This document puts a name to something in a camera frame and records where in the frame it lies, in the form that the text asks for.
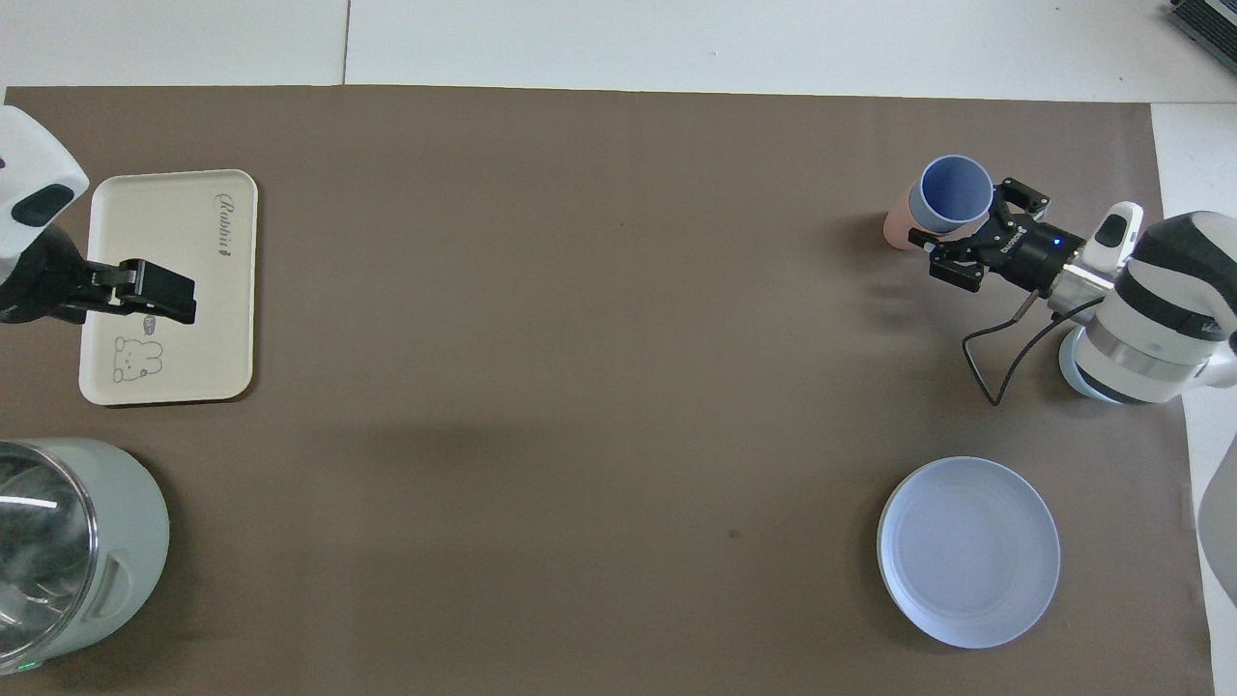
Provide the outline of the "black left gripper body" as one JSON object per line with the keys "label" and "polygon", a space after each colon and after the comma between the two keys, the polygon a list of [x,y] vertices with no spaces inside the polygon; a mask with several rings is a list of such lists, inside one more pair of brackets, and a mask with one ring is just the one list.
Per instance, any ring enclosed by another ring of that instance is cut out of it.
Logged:
{"label": "black left gripper body", "polygon": [[45,227],[2,281],[1,321],[28,323],[45,316],[83,325],[85,309],[67,307],[80,289],[92,286],[94,269],[58,226]]}

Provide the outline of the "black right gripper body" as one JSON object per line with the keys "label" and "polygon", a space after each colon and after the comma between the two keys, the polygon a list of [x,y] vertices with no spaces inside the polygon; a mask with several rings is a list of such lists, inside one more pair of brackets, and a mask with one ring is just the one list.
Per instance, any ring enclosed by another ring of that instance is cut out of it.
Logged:
{"label": "black right gripper body", "polygon": [[1082,247],[1077,235],[1032,218],[983,224],[983,265],[1023,291],[1051,291]]}

